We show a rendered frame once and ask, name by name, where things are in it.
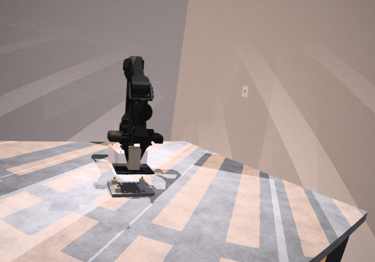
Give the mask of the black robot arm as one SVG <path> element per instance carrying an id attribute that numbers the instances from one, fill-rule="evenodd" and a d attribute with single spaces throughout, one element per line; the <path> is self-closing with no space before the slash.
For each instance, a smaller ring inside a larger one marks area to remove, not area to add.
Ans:
<path id="1" fill-rule="evenodd" d="M 122 116 L 119 132 L 128 134 L 129 117 L 135 117 L 138 121 L 148 121 L 152 116 L 152 108 L 148 101 L 153 101 L 154 90 L 149 78 L 144 76 L 144 61 L 142 57 L 130 56 L 123 62 L 124 75 L 127 78 L 127 91 L 125 101 L 125 113 Z M 129 129 L 129 146 L 135 144 L 147 144 L 153 140 L 154 130 L 147 129 L 146 123 L 136 125 L 132 122 Z"/>

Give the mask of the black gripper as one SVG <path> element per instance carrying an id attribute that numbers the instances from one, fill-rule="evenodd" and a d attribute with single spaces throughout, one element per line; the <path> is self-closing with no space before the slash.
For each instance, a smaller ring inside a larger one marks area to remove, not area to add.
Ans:
<path id="1" fill-rule="evenodd" d="M 146 123 L 146 121 L 144 121 L 144 122 L 138 121 L 135 117 L 131 117 L 131 116 L 129 117 L 128 121 L 129 121 L 128 131 L 127 131 L 128 134 L 122 134 L 119 131 L 108 131 L 108 137 L 107 137 L 109 142 L 119 142 L 122 145 L 127 161 L 129 159 L 128 158 L 128 147 L 129 147 L 128 139 L 132 139 L 131 136 L 129 137 L 129 129 L 132 125 L 132 122 L 136 122 L 136 125 L 142 125 L 142 123 Z M 153 140 L 147 141 L 146 145 L 140 144 L 139 147 L 141 148 L 141 158 L 142 158 L 145 150 L 148 147 L 153 145 L 152 142 L 154 144 L 163 144 L 163 136 L 161 134 L 154 133 Z"/>

